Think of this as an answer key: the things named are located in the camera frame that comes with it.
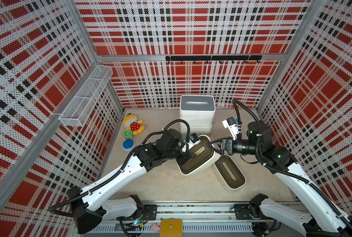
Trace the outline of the cream tissue box dark lid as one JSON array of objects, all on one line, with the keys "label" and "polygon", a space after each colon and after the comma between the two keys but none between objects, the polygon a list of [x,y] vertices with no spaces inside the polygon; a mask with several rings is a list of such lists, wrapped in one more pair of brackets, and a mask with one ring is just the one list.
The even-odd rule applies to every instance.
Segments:
[{"label": "cream tissue box dark lid", "polygon": [[200,135],[199,141],[189,145],[188,160],[183,165],[178,165],[184,176],[199,174],[212,166],[219,160],[221,154],[207,146],[211,138],[207,135]]}]

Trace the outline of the white box bamboo lid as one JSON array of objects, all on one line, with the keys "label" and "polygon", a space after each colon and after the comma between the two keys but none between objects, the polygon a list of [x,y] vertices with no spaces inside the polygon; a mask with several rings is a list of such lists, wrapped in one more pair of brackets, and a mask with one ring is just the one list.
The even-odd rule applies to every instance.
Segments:
[{"label": "white box bamboo lid", "polygon": [[196,119],[189,119],[189,118],[181,118],[182,120],[186,121],[190,127],[210,127],[213,124],[213,118],[196,118]]},{"label": "white box bamboo lid", "polygon": [[[189,134],[196,133],[196,134],[210,134],[212,129],[212,125],[210,126],[189,126]],[[182,135],[187,134],[187,126],[184,124],[180,125],[180,133]]]}]

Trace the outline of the cream box dark lid front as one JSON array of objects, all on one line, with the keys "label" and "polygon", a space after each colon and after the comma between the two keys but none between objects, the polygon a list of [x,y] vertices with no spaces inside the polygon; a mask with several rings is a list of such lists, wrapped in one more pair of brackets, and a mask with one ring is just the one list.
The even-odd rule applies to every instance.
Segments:
[{"label": "cream box dark lid front", "polygon": [[213,165],[212,168],[221,182],[222,186],[228,192],[234,192],[243,187],[247,180],[239,169],[237,164],[230,156],[221,156]]}]

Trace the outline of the white tissue box grey lid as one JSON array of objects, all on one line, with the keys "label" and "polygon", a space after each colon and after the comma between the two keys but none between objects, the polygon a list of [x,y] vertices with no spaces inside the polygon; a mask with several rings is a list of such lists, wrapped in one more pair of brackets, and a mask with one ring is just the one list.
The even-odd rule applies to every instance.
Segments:
[{"label": "white tissue box grey lid", "polygon": [[182,95],[179,116],[181,119],[213,119],[215,100],[211,95]]}]

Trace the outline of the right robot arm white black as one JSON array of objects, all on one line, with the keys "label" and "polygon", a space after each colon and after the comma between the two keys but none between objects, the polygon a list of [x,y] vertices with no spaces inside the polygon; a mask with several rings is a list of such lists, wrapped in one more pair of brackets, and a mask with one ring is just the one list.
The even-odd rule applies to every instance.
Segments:
[{"label": "right robot arm white black", "polygon": [[231,136],[211,141],[207,146],[222,156],[254,155],[254,164],[262,165],[282,180],[309,211],[298,212],[258,194],[250,201],[252,218],[272,218],[306,237],[352,237],[352,215],[331,201],[288,149],[273,143],[270,127],[254,112],[238,100],[232,103],[237,114],[238,108],[242,107],[254,119],[248,124],[247,139],[242,138],[241,119],[229,118],[223,121],[223,125],[230,130]]}]

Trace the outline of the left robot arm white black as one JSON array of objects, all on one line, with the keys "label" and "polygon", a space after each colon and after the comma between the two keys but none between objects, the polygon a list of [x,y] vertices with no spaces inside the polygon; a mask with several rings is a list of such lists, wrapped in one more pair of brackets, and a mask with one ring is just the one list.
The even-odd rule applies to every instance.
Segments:
[{"label": "left robot arm white black", "polygon": [[161,166],[168,160],[185,164],[189,150],[199,142],[191,133],[190,125],[182,119],[171,121],[161,131],[152,132],[141,144],[134,147],[123,164],[98,181],[80,188],[72,187],[68,200],[49,207],[54,215],[73,218],[79,234],[85,234],[97,227],[104,219],[129,217],[137,219],[144,211],[144,205],[136,195],[120,200],[117,207],[108,207],[108,199],[134,179]]}]

